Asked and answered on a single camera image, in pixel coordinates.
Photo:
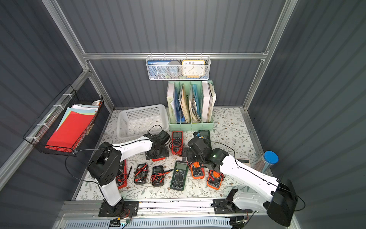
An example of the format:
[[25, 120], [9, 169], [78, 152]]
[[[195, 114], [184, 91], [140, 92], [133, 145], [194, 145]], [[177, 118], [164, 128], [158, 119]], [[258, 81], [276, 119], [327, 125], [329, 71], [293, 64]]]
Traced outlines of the red multimeter with leads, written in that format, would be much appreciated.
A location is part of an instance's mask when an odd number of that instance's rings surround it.
[[182, 156], [183, 155], [183, 133], [182, 131], [173, 131], [172, 140], [169, 146], [173, 155]]

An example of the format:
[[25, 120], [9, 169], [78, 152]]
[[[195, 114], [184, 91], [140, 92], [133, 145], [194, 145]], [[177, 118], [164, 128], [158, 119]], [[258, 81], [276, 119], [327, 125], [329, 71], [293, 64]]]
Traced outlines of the green multimeter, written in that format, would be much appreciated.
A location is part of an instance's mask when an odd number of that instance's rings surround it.
[[188, 164], [185, 161], [176, 161], [173, 169], [173, 176], [170, 188], [177, 191], [183, 191], [188, 172]]
[[212, 147], [212, 145], [211, 145], [211, 135], [210, 135], [209, 130], [195, 131], [193, 133], [193, 137], [198, 137], [198, 138], [202, 139], [208, 147], [210, 147], [210, 148]]

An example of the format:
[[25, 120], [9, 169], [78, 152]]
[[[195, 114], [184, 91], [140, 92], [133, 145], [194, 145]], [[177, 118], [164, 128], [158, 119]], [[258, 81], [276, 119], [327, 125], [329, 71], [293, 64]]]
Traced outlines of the white plastic basket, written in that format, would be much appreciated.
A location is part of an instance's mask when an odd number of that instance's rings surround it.
[[119, 139], [140, 137], [169, 130], [169, 118], [164, 105], [152, 105], [123, 110], [117, 119], [116, 135]]

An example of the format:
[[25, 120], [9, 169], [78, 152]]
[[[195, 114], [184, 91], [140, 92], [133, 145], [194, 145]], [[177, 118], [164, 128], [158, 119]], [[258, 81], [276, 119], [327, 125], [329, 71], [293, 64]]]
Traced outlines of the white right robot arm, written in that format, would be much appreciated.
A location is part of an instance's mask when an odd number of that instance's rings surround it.
[[199, 137], [188, 142], [193, 158], [205, 168], [224, 177], [233, 177], [257, 193], [249, 197], [247, 193], [232, 189], [226, 198], [227, 207], [231, 211], [264, 211], [276, 223], [290, 226], [299, 199], [292, 181], [263, 174], [220, 148], [211, 149], [207, 142]]

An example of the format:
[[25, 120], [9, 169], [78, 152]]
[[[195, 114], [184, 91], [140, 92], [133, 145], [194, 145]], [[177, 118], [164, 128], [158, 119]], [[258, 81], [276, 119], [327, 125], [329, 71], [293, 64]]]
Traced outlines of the red multimeter near left arm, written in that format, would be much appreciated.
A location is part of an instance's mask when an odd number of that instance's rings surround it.
[[127, 172], [127, 163], [126, 160], [124, 160], [119, 164], [117, 176], [115, 179], [118, 189], [122, 189], [127, 186], [128, 177], [129, 175]]

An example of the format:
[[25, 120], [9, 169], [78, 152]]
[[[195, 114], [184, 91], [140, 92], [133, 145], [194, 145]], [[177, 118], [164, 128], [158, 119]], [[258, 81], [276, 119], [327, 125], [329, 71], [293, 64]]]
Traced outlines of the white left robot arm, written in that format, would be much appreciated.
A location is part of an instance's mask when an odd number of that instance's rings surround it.
[[116, 183], [120, 163], [140, 153], [146, 153], [147, 160], [168, 157], [166, 146], [170, 139], [169, 134], [162, 130], [153, 135], [144, 134], [142, 137], [121, 144], [102, 143], [92, 156], [87, 170], [98, 183], [104, 201], [111, 207], [122, 202]]

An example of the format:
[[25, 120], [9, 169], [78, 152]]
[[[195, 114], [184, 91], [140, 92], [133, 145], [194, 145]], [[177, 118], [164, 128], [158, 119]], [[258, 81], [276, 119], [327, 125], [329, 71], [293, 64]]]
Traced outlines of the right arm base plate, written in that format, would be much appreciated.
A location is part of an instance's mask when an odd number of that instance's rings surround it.
[[252, 213], [250, 209], [239, 209], [233, 202], [234, 194], [238, 189], [232, 189], [226, 198], [214, 199], [211, 207], [214, 208], [215, 214], [247, 214]]

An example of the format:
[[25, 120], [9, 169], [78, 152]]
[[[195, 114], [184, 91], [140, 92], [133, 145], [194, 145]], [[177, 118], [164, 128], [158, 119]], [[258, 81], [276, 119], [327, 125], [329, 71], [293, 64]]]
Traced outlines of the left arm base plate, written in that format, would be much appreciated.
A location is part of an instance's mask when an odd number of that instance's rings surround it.
[[105, 200], [99, 208], [98, 217], [134, 217], [137, 216], [139, 201], [121, 200], [115, 206], [109, 205]]

